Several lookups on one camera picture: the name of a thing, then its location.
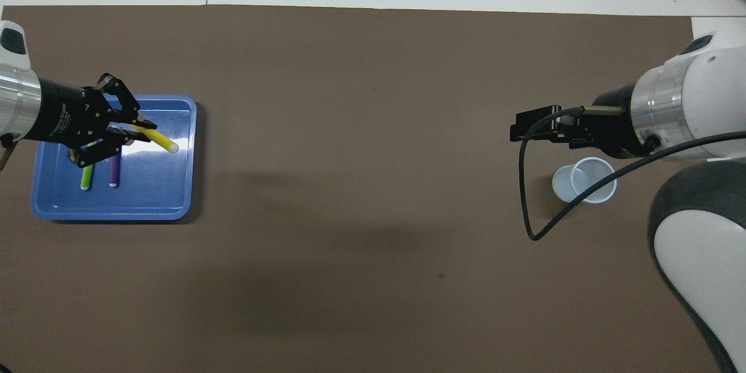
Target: yellow marker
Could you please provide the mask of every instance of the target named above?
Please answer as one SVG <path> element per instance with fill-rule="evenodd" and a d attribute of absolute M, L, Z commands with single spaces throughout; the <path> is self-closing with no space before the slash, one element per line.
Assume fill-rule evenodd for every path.
<path fill-rule="evenodd" d="M 133 125 L 132 127 L 137 131 L 145 134 L 146 137 L 151 139 L 151 141 L 155 144 L 168 150 L 169 153 L 176 153 L 179 151 L 179 145 L 169 140 L 168 137 L 163 136 L 163 134 L 161 134 L 160 132 L 155 131 L 155 129 L 142 128 L 141 126 L 136 125 Z"/>

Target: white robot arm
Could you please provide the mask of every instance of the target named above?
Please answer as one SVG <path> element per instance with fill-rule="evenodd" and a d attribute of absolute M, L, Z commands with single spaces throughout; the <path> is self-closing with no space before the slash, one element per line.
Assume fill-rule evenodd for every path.
<path fill-rule="evenodd" d="M 708 142 L 727 133 L 737 139 Z M 533 235 L 522 177 L 528 139 L 597 147 L 619 159 L 642 157 L 642 164 L 704 143 L 666 157 L 716 161 L 681 171 L 661 187 L 651 206 L 648 242 L 720 370 L 746 371 L 746 163 L 739 160 L 746 156 L 746 46 L 709 33 L 636 83 L 604 92 L 591 107 L 563 112 L 552 105 L 517 114 L 511 141 L 522 141 L 524 218 L 529 237 L 538 240 L 580 198 Z"/>

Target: brown mat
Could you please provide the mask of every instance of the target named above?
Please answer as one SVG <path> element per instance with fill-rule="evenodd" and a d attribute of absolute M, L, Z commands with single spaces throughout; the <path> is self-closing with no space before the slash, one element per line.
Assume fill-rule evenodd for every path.
<path fill-rule="evenodd" d="M 715 371 L 621 180 L 525 237 L 514 113 L 589 104 L 688 18 L 254 6 L 6 7 L 38 75 L 200 105 L 181 224 L 56 224 L 34 142 L 0 174 L 0 363 L 30 371 Z M 549 179 L 592 150 L 533 144 Z M 626 161 L 612 161 L 617 168 Z"/>

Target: black cable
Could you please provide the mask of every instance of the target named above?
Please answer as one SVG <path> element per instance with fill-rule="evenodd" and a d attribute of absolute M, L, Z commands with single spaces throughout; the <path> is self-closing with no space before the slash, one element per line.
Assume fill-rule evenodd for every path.
<path fill-rule="evenodd" d="M 0 136 L 0 145 L 5 148 L 2 155 L 0 155 L 0 171 L 5 168 L 5 164 L 8 163 L 10 154 L 13 153 L 13 150 L 16 148 L 16 142 L 13 141 L 14 139 L 15 137 L 13 134 L 10 134 L 10 132 Z"/>
<path fill-rule="evenodd" d="M 738 132 L 726 132 L 725 134 L 716 134 L 714 136 L 707 136 L 702 137 L 701 139 L 692 140 L 689 142 L 681 143 L 680 145 L 675 145 L 672 147 L 668 147 L 666 149 L 661 150 L 660 152 L 652 153 L 650 156 L 645 156 L 640 160 L 634 161 L 633 163 L 624 166 L 624 168 L 619 169 L 618 171 L 610 174 L 607 177 L 604 177 L 604 179 L 599 180 L 599 182 L 595 182 L 595 184 L 591 185 L 583 191 L 578 197 L 570 201 L 565 208 L 563 208 L 559 213 L 557 213 L 554 218 L 552 218 L 546 226 L 544 226 L 543 229 L 541 229 L 536 235 L 533 234 L 533 230 L 531 230 L 531 222 L 528 219 L 528 208 L 526 205 L 526 185 L 525 185 L 525 171 L 524 171 L 524 161 L 525 161 L 525 153 L 526 153 L 526 145 L 528 144 L 531 137 L 536 133 L 536 131 L 541 128 L 544 124 L 547 122 L 554 120 L 556 118 L 559 118 L 563 115 L 574 115 L 574 116 L 580 116 L 581 113 L 584 112 L 583 107 L 578 108 L 567 108 L 567 110 L 562 110 L 559 112 L 555 112 L 552 115 L 549 115 L 545 118 L 542 118 L 533 126 L 531 126 L 530 129 L 526 132 L 526 136 L 524 137 L 523 141 L 520 143 L 520 152 L 519 152 L 519 187 L 520 187 L 520 208 L 523 210 L 523 221 L 526 226 L 526 233 L 528 234 L 528 237 L 533 240 L 540 240 L 541 238 L 546 235 L 549 230 L 552 229 L 557 223 L 562 220 L 563 217 L 567 216 L 570 211 L 575 208 L 579 203 L 581 203 L 583 200 L 589 197 L 589 195 L 593 194 L 594 192 L 598 191 L 605 185 L 607 185 L 609 182 L 612 182 L 613 180 L 619 179 L 620 177 L 625 176 L 631 171 L 634 171 L 636 169 L 642 168 L 642 166 L 647 165 L 648 163 L 653 163 L 653 161 L 660 160 L 666 156 L 671 156 L 672 154 L 683 152 L 683 150 L 688 150 L 690 148 L 694 147 L 700 147 L 712 143 L 717 142 L 727 142 L 730 140 L 738 140 L 738 139 L 746 139 L 746 131 L 738 131 Z"/>

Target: green marker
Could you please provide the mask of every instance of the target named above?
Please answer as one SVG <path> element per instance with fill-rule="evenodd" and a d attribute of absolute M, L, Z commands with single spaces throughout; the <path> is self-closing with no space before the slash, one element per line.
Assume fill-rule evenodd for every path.
<path fill-rule="evenodd" d="M 88 147 L 95 145 L 96 142 L 88 143 Z M 80 176 L 80 189 L 88 191 L 91 187 L 91 176 L 93 175 L 93 165 L 83 168 L 83 175 Z"/>

